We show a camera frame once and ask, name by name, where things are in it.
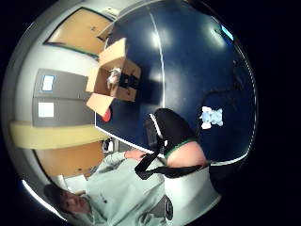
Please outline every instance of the yellow wall stripe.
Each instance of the yellow wall stripe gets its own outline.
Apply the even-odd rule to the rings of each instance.
[[[12,121],[10,133],[17,147],[41,150],[67,148],[109,138],[94,124],[34,127],[30,121]]]

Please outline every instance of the white stuffed toy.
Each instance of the white stuffed toy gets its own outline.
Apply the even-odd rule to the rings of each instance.
[[[110,76],[106,79],[106,85],[108,89],[110,89],[111,86],[115,86],[116,84],[119,83],[121,69],[114,68],[110,72],[111,72]]]
[[[218,124],[219,126],[223,125],[223,109],[219,108],[218,110],[212,110],[208,106],[203,106],[201,110],[203,113],[199,118],[203,121],[203,124],[201,125],[202,129],[210,129],[211,124]]]

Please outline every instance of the bag strap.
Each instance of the bag strap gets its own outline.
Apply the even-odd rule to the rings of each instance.
[[[151,162],[157,157],[160,149],[154,153],[148,153],[135,167],[135,173],[142,179],[147,180],[154,173],[164,174],[168,178],[177,178],[187,175],[191,172],[199,170],[201,165],[192,166],[192,167],[183,167],[183,168],[169,168],[169,167],[158,167],[156,169],[147,170]]]

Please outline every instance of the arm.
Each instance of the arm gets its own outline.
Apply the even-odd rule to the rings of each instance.
[[[195,141],[182,145],[171,153],[167,160],[167,165],[171,168],[205,166],[206,163],[205,154]]]
[[[144,214],[138,220],[139,226],[166,226],[165,218],[156,218],[154,214]]]
[[[117,164],[126,158],[133,158],[140,161],[143,158],[143,154],[146,154],[138,149],[131,149],[124,153],[112,153],[103,159],[101,165],[96,169],[95,172],[107,172],[112,170]]]

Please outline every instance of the blue table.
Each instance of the blue table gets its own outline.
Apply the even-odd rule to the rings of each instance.
[[[143,122],[157,108],[174,110],[196,131],[202,105],[223,108],[224,125],[200,130],[199,142],[213,161],[246,156],[256,127],[256,88],[241,49],[219,34],[219,22],[180,0],[133,6],[122,14],[108,45],[127,39],[127,57],[141,67],[141,80],[135,102],[114,100],[112,120],[96,115],[96,126],[147,150]],[[233,89],[235,74],[243,90]]]

